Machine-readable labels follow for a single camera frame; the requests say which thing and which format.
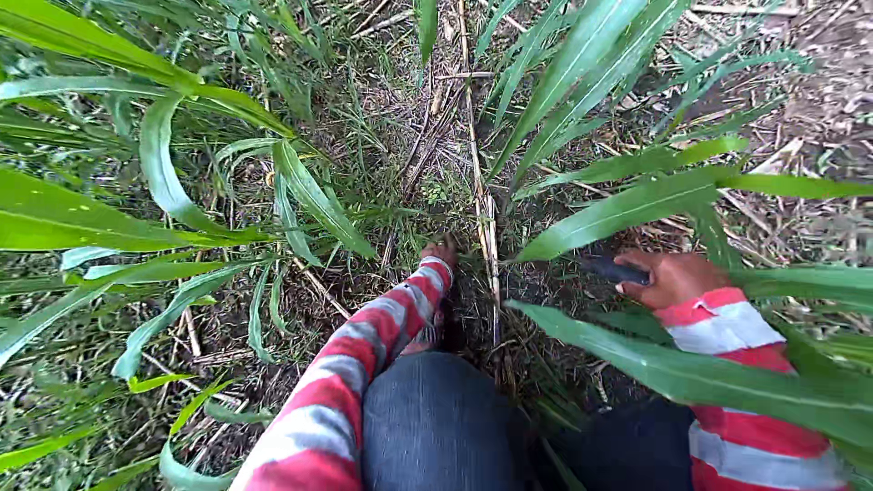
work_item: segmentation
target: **finger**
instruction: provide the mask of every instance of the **finger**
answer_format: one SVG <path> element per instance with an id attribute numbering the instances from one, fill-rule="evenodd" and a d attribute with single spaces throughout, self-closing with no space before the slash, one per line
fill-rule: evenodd
<path id="1" fill-rule="evenodd" d="M 643 271 L 651 271 L 657 266 L 659 254 L 643 252 L 640 249 L 631 249 L 615 256 L 613 261 L 622 266 L 637 266 Z"/>
<path id="2" fill-rule="evenodd" d="M 642 301 L 643 300 L 643 292 L 646 287 L 640 285 L 639 283 L 634 283 L 633 281 L 622 281 L 618 285 L 615 285 L 615 289 L 618 290 L 620 294 L 626 294 L 628 297 Z"/>
<path id="3" fill-rule="evenodd" d="M 455 240 L 455 236 L 452 235 L 451 232 L 443 234 L 443 240 L 445 241 L 446 246 L 449 247 L 450 251 L 457 251 L 457 240 Z"/>

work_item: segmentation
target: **striped sleeve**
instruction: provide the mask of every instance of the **striped sleeve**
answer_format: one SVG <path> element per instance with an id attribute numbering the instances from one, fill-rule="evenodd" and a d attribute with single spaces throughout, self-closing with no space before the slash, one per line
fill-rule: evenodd
<path id="1" fill-rule="evenodd" d="M 655 314 L 683 351 L 793 373 L 785 338 L 742 290 L 720 288 Z M 768 416 L 723 407 L 692 407 L 691 475 L 696 491 L 848 490 L 830 443 Z"/>
<path id="2" fill-rule="evenodd" d="M 240 467 L 231 491 L 361 489 L 361 398 L 425 323 L 452 282 L 441 259 L 333 332 Z"/>

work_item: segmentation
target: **jeans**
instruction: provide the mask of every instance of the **jeans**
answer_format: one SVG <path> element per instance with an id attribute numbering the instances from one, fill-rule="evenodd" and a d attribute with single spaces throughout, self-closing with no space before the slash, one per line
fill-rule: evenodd
<path id="1" fill-rule="evenodd" d="M 401 356 L 363 400 L 361 474 L 369 491 L 515 491 L 530 488 L 527 422 L 493 381 L 463 359 L 425 351 Z M 587 491 L 691 490 L 684 407 L 654 400 L 593 418 L 552 446 Z M 561 489 L 553 469 L 536 474 Z"/>

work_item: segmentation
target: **grass blade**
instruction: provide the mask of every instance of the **grass blade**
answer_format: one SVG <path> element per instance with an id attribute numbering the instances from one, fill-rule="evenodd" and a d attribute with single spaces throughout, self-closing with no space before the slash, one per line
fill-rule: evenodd
<path id="1" fill-rule="evenodd" d="M 29 276 L 0 280 L 0 297 L 36 292 L 63 292 L 73 288 L 73 285 L 64 283 L 64 279 L 60 276 Z"/>
<path id="2" fill-rule="evenodd" d="M 520 2 L 521 0 L 504 0 L 500 4 L 497 11 L 491 16 L 491 20 L 488 21 L 485 30 L 479 35 L 479 40 L 476 42 L 476 53 L 473 55 L 474 59 L 479 59 L 479 57 L 485 54 L 485 50 L 488 49 L 488 45 L 491 43 L 491 36 L 494 34 L 494 30 L 497 29 L 497 24 L 500 23 L 504 15 L 512 11 Z"/>
<path id="3" fill-rule="evenodd" d="M 11 169 L 0 169 L 0 249 L 50 251 L 100 246 L 149 252 L 187 246 L 170 230 Z"/>
<path id="4" fill-rule="evenodd" d="M 156 101 L 142 117 L 140 132 L 140 161 L 143 174 L 148 180 L 152 198 L 170 217 L 185 225 L 224 237 L 246 237 L 249 240 L 264 239 L 254 231 L 231 232 L 209 218 L 185 193 L 175 173 L 169 156 L 171 121 L 181 95 L 169 96 Z"/>
<path id="5" fill-rule="evenodd" d="M 149 380 L 140 381 L 136 378 L 136 375 L 130 377 L 130 380 L 127 381 L 127 388 L 130 390 L 131 394 L 142 394 L 142 392 L 148 392 L 152 389 L 157 389 L 158 387 L 162 387 L 163 385 L 169 384 L 170 382 L 175 382 L 177 380 L 188 380 L 189 378 L 194 378 L 196 375 L 187 375 L 183 373 L 173 373 L 169 375 L 161 375 L 160 377 L 149 378 Z"/>
<path id="6" fill-rule="evenodd" d="M 26 448 L 0 454 L 0 472 L 29 464 L 96 432 L 96 427 L 83 425 L 65 435 L 43 439 Z"/>
<path id="7" fill-rule="evenodd" d="M 509 107 L 509 102 L 512 95 L 515 93 L 515 88 L 519 86 L 521 77 L 525 74 L 528 62 L 540 52 L 540 47 L 543 42 L 557 31 L 561 26 L 561 7 L 564 6 L 566 0 L 552 0 L 552 3 L 542 13 L 537 23 L 533 28 L 525 34 L 525 42 L 521 47 L 521 53 L 512 63 L 502 77 L 506 77 L 506 83 L 503 87 L 503 94 L 500 96 L 500 104 L 497 108 L 497 114 L 494 116 L 494 126 L 500 126 L 500 121 Z"/>
<path id="8" fill-rule="evenodd" d="M 422 51 L 422 66 L 428 64 L 430 52 L 437 41 L 437 0 L 417 0 L 418 44 Z"/>
<path id="9" fill-rule="evenodd" d="M 261 342 L 261 298 L 264 296 L 264 288 L 267 283 L 267 276 L 270 275 L 270 267 L 264 266 L 264 272 L 255 286 L 255 291 L 251 294 L 251 302 L 249 302 L 249 346 L 258 354 L 258 358 L 264 363 L 275 363 L 276 358 L 264 349 L 264 344 Z"/>
<path id="10" fill-rule="evenodd" d="M 524 173 L 531 164 L 538 162 L 540 159 L 547 158 L 555 150 L 563 146 L 562 144 L 549 145 L 548 143 L 560 138 L 560 134 L 567 131 L 573 120 L 581 119 L 592 107 L 607 96 L 615 84 L 627 77 L 629 72 L 633 71 L 640 63 L 640 59 L 648 56 L 657 40 L 676 22 L 679 16 L 682 15 L 682 12 L 688 7 L 688 4 L 688 0 L 656 0 L 651 2 L 645 7 L 643 13 L 634 19 L 629 27 L 628 34 L 622 36 L 614 48 L 611 47 L 611 43 L 615 40 L 610 38 L 612 41 L 609 41 L 610 45 L 606 46 L 608 53 L 604 52 L 602 54 L 602 60 L 596 63 L 590 62 L 588 72 L 580 73 L 582 75 L 581 80 L 570 95 L 569 100 L 553 115 L 549 116 L 543 125 L 543 129 L 534 138 L 530 148 L 522 158 L 519 170 L 516 171 L 512 179 L 513 188 L 518 187 L 522 182 Z M 606 6 L 609 3 L 601 3 L 601 5 Z M 638 5 L 633 5 L 634 12 L 639 8 Z M 570 37 L 568 37 L 568 42 L 565 43 L 565 48 L 570 46 L 569 39 Z M 560 56 L 555 59 L 552 65 L 560 62 Z M 545 111 L 540 111 L 537 121 L 545 115 Z M 525 130 L 525 133 L 530 129 L 533 129 L 533 125 L 530 125 L 530 128 Z M 516 142 L 512 140 L 511 142 L 511 148 L 510 145 L 504 148 L 504 154 L 509 149 L 509 154 L 506 154 L 505 158 L 509 158 L 515 147 L 518 146 Z M 504 155 L 500 156 L 495 169 L 499 171 L 502 168 L 505 158 Z"/>
<path id="11" fill-rule="evenodd" d="M 96 59 L 118 66 L 166 86 L 182 88 L 200 83 L 195 73 L 183 70 L 120 36 L 103 31 L 94 22 L 77 17 L 45 0 L 4 3 L 0 6 L 0 33 L 73 57 Z"/>
<path id="12" fill-rule="evenodd" d="M 751 411 L 858 445 L 873 441 L 873 397 L 839 380 L 792 377 L 610 333 L 560 310 L 508 301 L 547 334 L 584 348 L 671 400 Z"/>
<path id="13" fill-rule="evenodd" d="M 200 406 L 203 405 L 203 403 L 206 402 L 207 399 L 217 394 L 218 392 L 223 391 L 224 388 L 230 385 L 232 382 L 233 380 L 227 380 L 223 383 L 219 383 L 216 380 L 215 382 L 210 384 L 209 387 L 203 389 L 203 392 L 200 392 L 199 394 L 194 396 L 194 398 L 192 398 L 191 401 L 188 402 L 181 411 L 179 411 L 179 416 L 176 417 L 173 425 L 169 428 L 169 436 L 173 436 L 181 431 L 182 427 L 185 426 L 185 423 L 187 423 L 188 420 L 191 419 L 192 416 L 194 416 L 194 412 L 200 409 Z"/>
<path id="14" fill-rule="evenodd" d="M 602 159 L 588 165 L 585 169 L 575 170 L 548 176 L 538 183 L 518 190 L 512 199 L 522 199 L 532 196 L 548 186 L 577 181 L 580 183 L 600 183 L 615 181 L 624 177 L 653 172 L 679 169 L 685 165 L 702 162 L 710 157 L 734 150 L 742 150 L 749 141 L 742 138 L 726 136 L 717 140 L 696 143 L 689 148 L 676 152 L 661 145 L 650 145 L 639 154 L 616 156 Z"/>
<path id="15" fill-rule="evenodd" d="M 91 259 L 100 259 L 107 256 L 113 256 L 120 251 L 114 249 L 106 249 L 104 247 L 76 247 L 69 251 L 64 251 L 60 256 L 60 270 L 66 271 Z"/>
<path id="16" fill-rule="evenodd" d="M 756 191 L 777 196 L 829 199 L 832 197 L 873 196 L 873 184 L 838 183 L 830 179 L 799 176 L 743 174 L 718 181 L 719 187 Z"/>
<path id="17" fill-rule="evenodd" d="M 234 274 L 257 263 L 257 261 L 248 261 L 227 266 L 224 269 L 201 274 L 182 283 L 179 291 L 163 312 L 140 325 L 127 337 L 127 348 L 119 359 L 115 361 L 112 374 L 116 377 L 130 380 L 130 377 L 136 374 L 136 370 L 140 366 L 142 349 L 153 335 L 175 322 L 191 302 L 212 293 L 213 290 L 222 286 Z"/>
<path id="18" fill-rule="evenodd" d="M 156 455 L 129 466 L 124 466 L 116 470 L 114 474 L 98 482 L 96 486 L 88 488 L 87 491 L 115 491 L 116 489 L 121 489 L 125 484 L 133 481 L 136 476 L 148 471 L 157 463 L 158 456 Z"/>
<path id="19" fill-rule="evenodd" d="M 549 260 L 626 227 L 683 212 L 696 203 L 712 203 L 718 197 L 715 182 L 736 171 L 734 168 L 703 167 L 638 184 L 598 200 L 547 228 L 515 260 Z"/>
<path id="20" fill-rule="evenodd" d="M 278 311 L 278 301 L 279 294 L 281 293 L 282 288 L 282 279 L 285 277 L 285 273 L 287 272 L 287 268 L 282 268 L 281 273 L 278 274 L 275 280 L 273 280 L 273 284 L 270 287 L 270 320 L 273 324 L 275 324 L 278 330 L 287 333 L 287 322 L 282 318 L 282 314 Z"/>
<path id="21" fill-rule="evenodd" d="M 239 469 L 217 477 L 200 474 L 180 464 L 173 458 L 173 447 L 169 441 L 161 450 L 161 476 L 175 489 L 181 491 L 224 491 L 230 487 Z"/>
<path id="22" fill-rule="evenodd" d="M 273 145 L 273 164 L 276 174 L 282 175 L 298 203 L 303 204 L 334 237 L 365 258 L 375 256 L 373 247 L 354 229 L 343 210 L 325 195 L 288 141 Z"/>
<path id="23" fill-rule="evenodd" d="M 726 271 L 743 268 L 742 256 L 727 242 L 721 219 L 711 204 L 694 204 L 688 209 L 688 215 L 694 220 L 694 230 L 700 242 L 706 246 L 708 260 Z"/>
<path id="24" fill-rule="evenodd" d="M 270 424 L 274 416 L 269 412 L 233 412 L 230 409 L 214 403 L 206 401 L 203 406 L 203 412 L 211 418 L 222 423 L 242 423 L 248 425 L 250 423 L 264 423 L 264 426 Z"/>
<path id="25" fill-rule="evenodd" d="M 316 258 L 309 245 L 306 243 L 306 234 L 297 230 L 297 212 L 291 206 L 291 201 L 288 200 L 288 182 L 285 176 L 281 173 L 276 174 L 273 178 L 273 183 L 276 187 L 276 211 L 279 219 L 282 221 L 282 228 L 285 229 L 285 238 L 288 240 L 288 245 L 295 254 L 303 259 L 306 259 L 313 266 L 322 266 L 321 260 Z"/>

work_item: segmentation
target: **long leaf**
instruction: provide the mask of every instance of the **long leaf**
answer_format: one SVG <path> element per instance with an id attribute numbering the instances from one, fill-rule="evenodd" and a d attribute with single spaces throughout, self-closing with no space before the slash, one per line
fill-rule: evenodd
<path id="1" fill-rule="evenodd" d="M 196 396 L 194 396 L 186 405 L 179 411 L 179 416 L 176 417 L 173 425 L 169 428 L 169 436 L 173 436 L 181 431 L 182 427 L 185 426 L 185 423 L 194 416 L 194 412 L 200 409 L 200 406 L 206 402 L 207 399 L 212 397 L 224 390 L 225 387 L 230 385 L 233 380 L 227 380 L 225 382 L 219 383 L 219 381 L 215 381 L 209 385 L 209 387 L 203 389 L 203 392 L 200 392 Z"/>
<path id="2" fill-rule="evenodd" d="M 488 21 L 485 30 L 482 31 L 482 34 L 479 34 L 479 40 L 476 42 L 476 52 L 474 54 L 476 59 L 485 54 L 485 50 L 488 49 L 488 45 L 491 43 L 491 36 L 494 34 L 494 30 L 497 29 L 497 24 L 499 24 L 503 17 L 514 9 L 519 2 L 521 2 L 521 0 L 504 0 L 500 4 L 497 11 L 491 16 L 491 20 Z"/>
<path id="3" fill-rule="evenodd" d="M 744 174 L 718 181 L 719 187 L 757 191 L 778 196 L 828 199 L 832 197 L 873 196 L 873 184 L 838 183 L 830 179 L 798 176 Z"/>
<path id="4" fill-rule="evenodd" d="M 276 173 L 281 174 L 288 183 L 298 203 L 303 204 L 334 237 L 365 258 L 375 256 L 373 247 L 354 229 L 343 210 L 325 195 L 288 141 L 283 140 L 273 145 L 273 165 L 276 166 Z"/>
<path id="5" fill-rule="evenodd" d="M 231 232 L 212 221 L 185 193 L 169 156 L 171 121 L 181 95 L 156 101 L 142 117 L 140 161 L 152 198 L 170 217 L 185 225 L 225 237 L 259 239 L 252 231 Z"/>
<path id="6" fill-rule="evenodd" d="M 200 474 L 185 467 L 173 458 L 173 447 L 169 441 L 161 450 L 161 476 L 169 485 L 182 491 L 224 491 L 230 487 L 239 469 L 217 477 Z"/>
<path id="7" fill-rule="evenodd" d="M 712 205 L 694 204 L 687 212 L 694 221 L 694 230 L 700 241 L 706 246 L 706 258 L 727 271 L 742 269 L 742 256 L 728 243 L 721 219 Z"/>
<path id="8" fill-rule="evenodd" d="M 571 120 L 581 119 L 639 63 L 639 59 L 651 49 L 651 45 L 663 30 L 675 21 L 673 17 L 678 15 L 675 9 L 681 13 L 678 5 L 685 1 L 661 0 L 648 7 L 645 2 L 635 0 L 586 3 L 582 7 L 579 21 L 567 35 L 567 40 L 537 84 L 530 104 L 512 131 L 490 176 L 500 172 L 525 135 L 546 116 L 570 86 L 581 78 L 570 101 L 549 118 L 527 150 L 520 164 L 522 172 L 517 172 L 512 180 L 513 188 L 517 187 L 524 170 L 539 159 L 548 157 L 542 151 L 546 144 L 563 131 Z M 634 22 L 631 25 L 632 34 L 620 39 L 628 24 L 643 8 L 646 8 L 645 15 L 640 16 L 643 20 L 651 19 L 650 13 L 659 9 L 663 9 L 663 16 L 655 16 L 655 20 L 651 22 Z"/>
<path id="9" fill-rule="evenodd" d="M 268 425 L 274 418 L 269 412 L 233 412 L 223 405 L 212 401 L 206 401 L 203 405 L 203 412 L 222 423 L 242 423 L 244 425 L 250 423 L 264 423 L 264 425 Z"/>
<path id="10" fill-rule="evenodd" d="M 248 261 L 228 266 L 218 271 L 201 274 L 182 283 L 173 300 L 167 308 L 148 322 L 140 325 L 127 337 L 127 347 L 124 353 L 115 362 L 112 374 L 116 377 L 130 380 L 136 374 L 142 358 L 142 349 L 153 335 L 165 329 L 182 315 L 182 311 L 198 298 L 212 293 L 213 290 L 233 277 L 234 274 L 245 268 L 257 264 L 257 261 Z"/>
<path id="11" fill-rule="evenodd" d="M 638 184 L 550 226 L 515 260 L 552 259 L 629 226 L 668 217 L 697 203 L 712 203 L 718 197 L 715 182 L 735 172 L 711 166 Z"/>
<path id="12" fill-rule="evenodd" d="M 124 282 L 126 278 L 143 274 L 150 268 L 158 267 L 161 263 L 174 260 L 181 254 L 168 254 L 159 258 L 151 259 L 117 273 L 109 274 L 99 280 L 85 281 L 79 287 L 54 301 L 48 307 L 26 317 L 8 328 L 0 335 L 0 368 L 6 364 L 18 351 L 20 351 L 31 339 L 42 333 L 58 318 L 69 314 L 95 300 L 106 292 L 114 283 Z"/>
<path id="13" fill-rule="evenodd" d="M 565 0 L 552 0 L 548 8 L 537 19 L 536 24 L 525 34 L 526 40 L 521 47 L 521 53 L 516 57 L 509 70 L 501 75 L 505 77 L 506 82 L 503 87 L 503 94 L 500 96 L 500 104 L 497 108 L 497 114 L 494 116 L 494 126 L 500 125 L 500 120 L 503 119 L 503 114 L 506 108 L 509 107 L 509 101 L 515 93 L 515 88 L 519 85 L 521 77 L 525 74 L 528 62 L 536 55 L 543 42 L 560 28 L 560 12 L 561 7 L 566 3 Z"/>
<path id="14" fill-rule="evenodd" d="M 321 260 L 315 257 L 306 243 L 306 234 L 297 230 L 297 212 L 291 206 L 291 201 L 288 200 L 288 182 L 285 175 L 282 173 L 276 174 L 273 178 L 273 184 L 276 188 L 276 211 L 278 217 L 282 221 L 282 228 L 285 229 L 285 239 L 288 245 L 295 254 L 303 259 L 306 259 L 313 266 L 322 266 Z"/>
<path id="15" fill-rule="evenodd" d="M 873 441 L 873 395 L 839 381 L 793 377 L 685 353 L 575 321 L 560 310 L 508 301 L 547 334 L 611 362 L 665 397 L 774 416 L 858 445 Z"/>
<path id="16" fill-rule="evenodd" d="M 120 251 L 114 249 L 106 249 L 104 247 L 76 247 L 69 251 L 64 251 L 60 256 L 60 270 L 66 271 L 91 259 L 100 259 L 107 256 L 113 256 Z"/>
<path id="17" fill-rule="evenodd" d="M 258 354 L 258 358 L 264 363 L 275 363 L 276 358 L 264 349 L 264 344 L 261 342 L 261 298 L 264 296 L 264 288 L 267 283 L 267 277 L 270 275 L 270 267 L 264 266 L 264 272 L 255 286 L 255 291 L 251 294 L 251 302 L 249 303 L 249 346 Z"/>
<path id="18" fill-rule="evenodd" d="M 100 480 L 97 485 L 88 488 L 87 491 L 115 491 L 116 489 L 121 489 L 125 484 L 133 481 L 136 476 L 154 467 L 158 463 L 158 459 L 159 457 L 156 455 L 124 466 L 116 470 L 109 477 Z"/>
<path id="19" fill-rule="evenodd" d="M 0 169 L 0 249 L 49 251 L 99 246 L 148 252 L 188 246 L 170 230 L 11 169 Z"/>
<path id="20" fill-rule="evenodd" d="M 585 169 L 565 172 L 546 177 L 538 183 L 531 184 L 519 190 L 512 199 L 532 196 L 555 184 L 577 181 L 580 183 L 600 183 L 614 181 L 643 172 L 668 171 L 679 169 L 685 165 L 702 162 L 710 157 L 742 150 L 749 141 L 733 136 L 724 136 L 716 140 L 708 140 L 691 145 L 689 148 L 676 152 L 662 145 L 651 145 L 639 154 L 631 156 L 616 156 L 591 163 Z"/>
<path id="21" fill-rule="evenodd" d="M 417 3 L 418 44 L 422 51 L 422 66 L 426 66 L 437 41 L 437 0 L 417 0 Z"/>
<path id="22" fill-rule="evenodd" d="M 184 88 L 200 83 L 196 74 L 45 0 L 4 3 L 0 6 L 0 33 L 41 48 L 119 66 L 166 86 Z"/>
<path id="23" fill-rule="evenodd" d="M 15 467 L 21 467 L 24 464 L 29 464 L 34 460 L 45 457 L 49 453 L 55 452 L 56 450 L 70 445 L 74 441 L 83 439 L 88 435 L 92 435 L 96 433 L 97 430 L 98 428 L 94 426 L 80 426 L 79 428 L 76 428 L 65 435 L 51 437 L 41 440 L 37 444 L 28 446 L 26 448 L 2 453 L 0 454 L 0 472 Z"/>
<path id="24" fill-rule="evenodd" d="M 163 385 L 169 384 L 170 382 L 175 382 L 177 380 L 188 380 L 189 378 L 194 378 L 196 375 L 188 375 L 184 373 L 172 373 L 169 375 L 161 375 L 160 377 L 149 378 L 149 380 L 138 380 L 136 375 L 130 377 L 130 380 L 127 381 L 127 388 L 130 390 L 131 394 L 142 394 L 142 392 L 148 392 L 152 389 L 157 389 Z"/>

